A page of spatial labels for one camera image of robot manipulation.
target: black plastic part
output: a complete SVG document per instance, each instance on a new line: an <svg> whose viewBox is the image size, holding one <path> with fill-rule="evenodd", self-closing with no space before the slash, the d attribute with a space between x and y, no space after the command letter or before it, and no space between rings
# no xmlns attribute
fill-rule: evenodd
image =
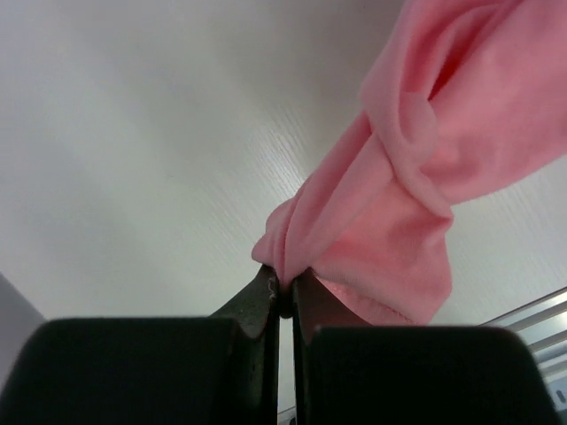
<svg viewBox="0 0 567 425"><path fill-rule="evenodd" d="M49 322L19 356L0 424L276 423L274 291L263 267L212 318Z"/></svg>
<svg viewBox="0 0 567 425"><path fill-rule="evenodd" d="M329 308L312 274L293 293L299 425L560 423L531 354L508 331L361 327L340 303Z"/></svg>

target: gray panel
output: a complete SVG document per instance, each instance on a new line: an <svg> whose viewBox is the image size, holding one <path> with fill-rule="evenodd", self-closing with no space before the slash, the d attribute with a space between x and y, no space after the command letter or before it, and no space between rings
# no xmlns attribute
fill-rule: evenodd
<svg viewBox="0 0 567 425"><path fill-rule="evenodd" d="M0 386L21 346L43 321L42 315L0 274Z"/></svg>

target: pink cloth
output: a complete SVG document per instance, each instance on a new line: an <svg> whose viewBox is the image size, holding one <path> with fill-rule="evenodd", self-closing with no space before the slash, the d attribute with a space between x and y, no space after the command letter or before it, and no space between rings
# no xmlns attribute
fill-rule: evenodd
<svg viewBox="0 0 567 425"><path fill-rule="evenodd" d="M371 323L428 322L451 291L450 205L567 151L566 46L564 0L408 2L363 112L253 258L284 287L312 267Z"/></svg>

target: pink towel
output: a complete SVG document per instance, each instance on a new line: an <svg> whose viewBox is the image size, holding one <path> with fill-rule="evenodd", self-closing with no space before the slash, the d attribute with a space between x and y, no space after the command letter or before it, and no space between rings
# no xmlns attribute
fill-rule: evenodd
<svg viewBox="0 0 567 425"><path fill-rule="evenodd" d="M567 150L567 1L409 1L363 111L268 218L252 256L312 267L374 324L425 323L451 291L450 205Z"/></svg>

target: pink fabric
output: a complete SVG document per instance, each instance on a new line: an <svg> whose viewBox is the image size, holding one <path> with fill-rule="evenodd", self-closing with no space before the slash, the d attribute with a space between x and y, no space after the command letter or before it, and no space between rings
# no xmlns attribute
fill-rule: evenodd
<svg viewBox="0 0 567 425"><path fill-rule="evenodd" d="M567 2L414 0L362 84L363 111L252 256L313 267L374 324L425 323L451 291L450 205L567 151Z"/></svg>

